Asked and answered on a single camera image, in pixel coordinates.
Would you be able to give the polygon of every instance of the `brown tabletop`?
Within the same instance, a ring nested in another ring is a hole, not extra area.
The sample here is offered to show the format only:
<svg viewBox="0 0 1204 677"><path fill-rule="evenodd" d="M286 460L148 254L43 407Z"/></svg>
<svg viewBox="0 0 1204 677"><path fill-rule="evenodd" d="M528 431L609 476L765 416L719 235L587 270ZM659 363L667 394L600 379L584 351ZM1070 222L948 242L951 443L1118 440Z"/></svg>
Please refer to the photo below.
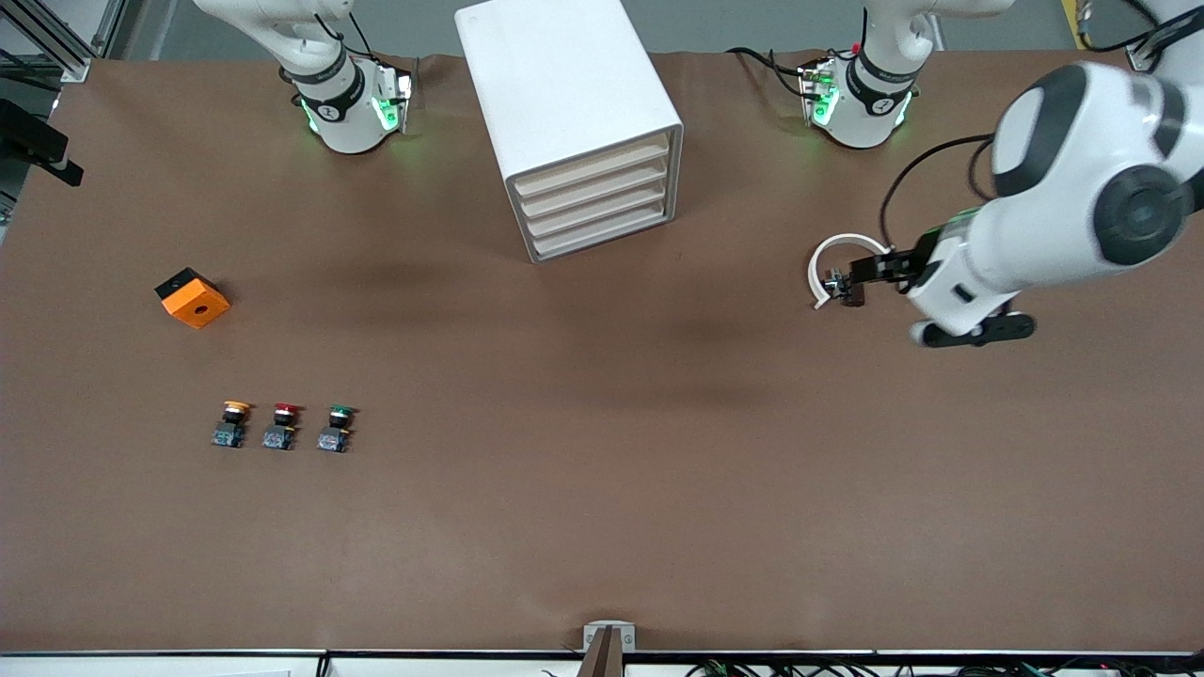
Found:
<svg viewBox="0 0 1204 677"><path fill-rule="evenodd" d="M1021 295L1026 342L919 349L885 287L809 308L820 240L1076 57L937 54L864 152L759 65L656 57L680 216L545 265L462 60L362 157L272 63L95 64L54 114L84 184L35 171L0 247L0 648L553 648L598 617L645 648L1198 648L1199 232ZM968 153L908 179L897 240L975 204ZM153 293L183 266L234 300L200 331ZM226 399L246 449L208 443ZM295 452L259 448L276 401ZM332 402L347 455L314 448Z"/></svg>

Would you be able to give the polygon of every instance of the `orange box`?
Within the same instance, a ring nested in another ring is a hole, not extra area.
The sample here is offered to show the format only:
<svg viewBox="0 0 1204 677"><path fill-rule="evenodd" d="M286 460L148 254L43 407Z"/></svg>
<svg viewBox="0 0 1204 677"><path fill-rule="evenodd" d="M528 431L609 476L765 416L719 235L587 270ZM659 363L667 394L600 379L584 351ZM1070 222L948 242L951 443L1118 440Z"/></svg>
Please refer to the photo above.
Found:
<svg viewBox="0 0 1204 677"><path fill-rule="evenodd" d="M200 329L230 310L230 301L190 267L154 288L171 317Z"/></svg>

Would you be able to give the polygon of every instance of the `brown table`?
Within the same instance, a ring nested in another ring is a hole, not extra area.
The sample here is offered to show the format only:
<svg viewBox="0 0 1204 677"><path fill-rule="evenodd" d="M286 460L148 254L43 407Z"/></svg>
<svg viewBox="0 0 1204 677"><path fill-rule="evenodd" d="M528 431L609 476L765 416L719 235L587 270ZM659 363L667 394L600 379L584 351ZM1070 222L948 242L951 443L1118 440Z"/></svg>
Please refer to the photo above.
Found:
<svg viewBox="0 0 1204 677"><path fill-rule="evenodd" d="M938 54L867 152L755 64L656 57L679 218L547 265L459 59L362 157L273 64L96 64L54 116L83 187L34 172L0 248L0 647L551 648L621 617L647 648L1198 648L1199 232L1023 294L1027 342L919 349L887 288L809 308L821 239L1076 57ZM909 178L899 241L974 204L968 152ZM185 265L234 299L201 331L152 292ZM256 440L305 405L299 451L211 447L231 398ZM331 402L362 410L346 457L313 448Z"/></svg>

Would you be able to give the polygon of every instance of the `yellow stripe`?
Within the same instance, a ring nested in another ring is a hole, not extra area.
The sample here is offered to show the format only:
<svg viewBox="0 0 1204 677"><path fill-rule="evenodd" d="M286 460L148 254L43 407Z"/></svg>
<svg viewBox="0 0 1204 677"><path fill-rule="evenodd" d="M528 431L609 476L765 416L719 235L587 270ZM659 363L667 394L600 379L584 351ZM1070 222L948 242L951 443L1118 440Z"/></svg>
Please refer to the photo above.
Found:
<svg viewBox="0 0 1204 677"><path fill-rule="evenodd" d="M1070 37L1074 37L1074 45L1079 49L1086 49L1087 47L1079 40L1079 22L1075 20L1074 0L1062 0L1062 10L1066 12L1066 23L1070 24Z"/></svg>

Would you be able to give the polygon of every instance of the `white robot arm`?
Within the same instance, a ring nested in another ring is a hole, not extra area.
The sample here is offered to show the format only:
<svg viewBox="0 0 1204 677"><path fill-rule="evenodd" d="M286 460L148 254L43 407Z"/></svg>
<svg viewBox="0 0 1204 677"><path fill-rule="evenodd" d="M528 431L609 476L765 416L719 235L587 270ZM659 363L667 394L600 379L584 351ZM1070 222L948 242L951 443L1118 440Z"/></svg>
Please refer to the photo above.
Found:
<svg viewBox="0 0 1204 677"><path fill-rule="evenodd" d="M353 0L194 1L276 57L301 94L309 128L332 151L362 153L405 131L409 75L349 54L326 25L347 18Z"/></svg>
<svg viewBox="0 0 1204 677"><path fill-rule="evenodd" d="M911 86L920 75L933 40L925 14L990 17L1015 0L866 0L866 35L852 55L821 64L822 76L804 81L818 101L805 102L808 119L851 148L886 141L903 122Z"/></svg>
<svg viewBox="0 0 1204 677"><path fill-rule="evenodd" d="M914 329L917 342L984 345L1032 334L1032 318L1010 312L1020 292L1116 275L1165 252L1204 208L1202 35L1170 46L1153 75L1080 63L1039 80L996 129L997 199L910 251L854 261L828 288L848 301L864 282L899 283L931 318Z"/></svg>

